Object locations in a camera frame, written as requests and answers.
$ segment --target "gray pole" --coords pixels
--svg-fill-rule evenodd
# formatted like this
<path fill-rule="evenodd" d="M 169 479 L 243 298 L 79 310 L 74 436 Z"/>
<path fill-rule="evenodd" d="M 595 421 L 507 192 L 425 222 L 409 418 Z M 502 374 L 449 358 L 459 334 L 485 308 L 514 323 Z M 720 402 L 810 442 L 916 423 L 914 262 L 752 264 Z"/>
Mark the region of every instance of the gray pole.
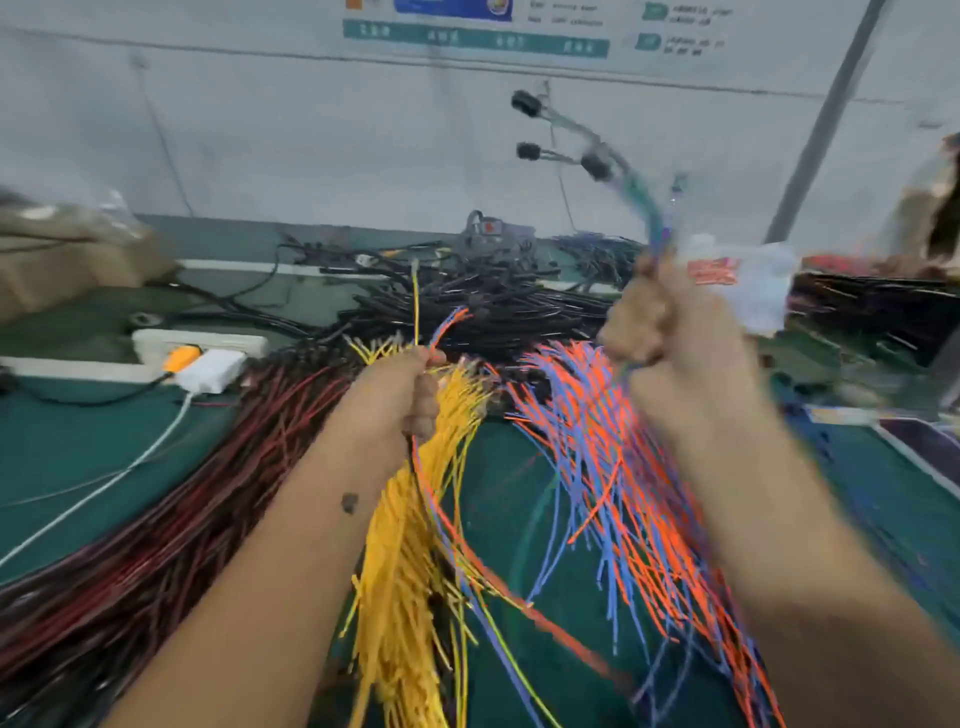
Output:
<path fill-rule="evenodd" d="M 863 69 L 867 67 L 867 62 L 870 60 L 871 41 L 874 34 L 879 30 L 892 5 L 893 0 L 870 0 L 867 10 L 863 13 L 860 25 L 853 34 L 850 48 L 847 49 L 847 55 L 844 56 L 836 76 L 833 77 L 827 98 L 824 99 L 820 113 L 817 114 L 817 120 L 813 123 L 813 129 L 810 130 L 810 137 L 804 145 L 804 150 L 800 152 L 797 167 L 793 170 L 786 189 L 783 190 L 777 212 L 770 222 L 766 237 L 763 238 L 764 243 L 780 243 L 790 236 L 790 231 L 793 230 L 797 215 L 806 199 L 806 193 L 810 191 L 810 186 L 816 179 L 820 165 L 823 164 L 824 157 L 827 155 L 827 149 L 836 135 L 844 109 L 856 92 Z"/>

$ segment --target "black cable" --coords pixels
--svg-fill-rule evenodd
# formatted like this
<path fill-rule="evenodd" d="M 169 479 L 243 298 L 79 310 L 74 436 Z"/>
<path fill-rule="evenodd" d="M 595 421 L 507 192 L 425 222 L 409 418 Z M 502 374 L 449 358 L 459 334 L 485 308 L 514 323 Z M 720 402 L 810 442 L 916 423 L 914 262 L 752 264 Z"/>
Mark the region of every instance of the black cable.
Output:
<path fill-rule="evenodd" d="M 163 376 L 158 376 L 153 381 L 148 382 L 141 387 L 131 390 L 130 392 L 120 395 L 119 397 L 111 397 L 108 400 L 61 400 L 56 397 L 44 395 L 29 386 L 25 386 L 22 378 L 17 382 L 16 388 L 32 399 L 44 402 L 45 404 L 63 404 L 71 407 L 107 407 L 111 404 L 119 404 L 120 402 L 130 401 L 136 397 L 145 395 L 147 392 L 151 392 L 156 389 L 157 386 L 165 382 L 171 376 L 173 376 L 172 372 L 166 372 L 163 374 Z"/>

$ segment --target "right hand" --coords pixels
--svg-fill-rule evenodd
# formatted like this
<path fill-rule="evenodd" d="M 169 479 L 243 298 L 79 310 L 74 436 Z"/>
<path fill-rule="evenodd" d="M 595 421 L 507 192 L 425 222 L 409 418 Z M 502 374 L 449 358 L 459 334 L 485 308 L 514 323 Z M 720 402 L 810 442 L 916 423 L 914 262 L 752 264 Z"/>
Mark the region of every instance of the right hand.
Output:
<path fill-rule="evenodd" d="M 768 405 L 756 351 L 727 303 L 664 259 L 637 260 L 599 341 L 629 377 L 634 404 L 671 438 Z"/>

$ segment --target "forearm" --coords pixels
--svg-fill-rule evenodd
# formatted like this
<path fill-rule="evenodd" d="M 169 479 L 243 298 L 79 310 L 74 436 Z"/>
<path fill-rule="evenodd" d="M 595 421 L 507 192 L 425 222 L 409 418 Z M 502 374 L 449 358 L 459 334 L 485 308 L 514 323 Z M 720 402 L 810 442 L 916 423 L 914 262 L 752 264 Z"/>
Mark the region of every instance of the forearm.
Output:
<path fill-rule="evenodd" d="M 955 653 L 772 407 L 691 433 L 678 456 L 791 728 L 954 724 Z"/>
<path fill-rule="evenodd" d="M 305 725 L 389 470 L 325 430 L 107 725 Z"/>

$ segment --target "hand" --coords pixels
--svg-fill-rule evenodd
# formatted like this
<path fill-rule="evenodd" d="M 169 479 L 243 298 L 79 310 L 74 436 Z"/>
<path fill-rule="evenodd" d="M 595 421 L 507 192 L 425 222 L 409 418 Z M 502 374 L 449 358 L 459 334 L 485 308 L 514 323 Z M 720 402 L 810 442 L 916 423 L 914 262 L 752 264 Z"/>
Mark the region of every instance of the hand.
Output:
<path fill-rule="evenodd" d="M 406 458 L 405 435 L 433 437 L 437 379 L 426 370 L 444 364 L 442 352 L 415 347 L 373 362 L 350 385 L 330 413 L 324 431 L 336 431 L 344 443 L 384 454 L 398 470 Z"/>
<path fill-rule="evenodd" d="M 671 438 L 768 406 L 756 352 L 726 302 L 669 260 L 637 261 L 599 340 L 614 365 L 641 365 L 631 399 Z"/>

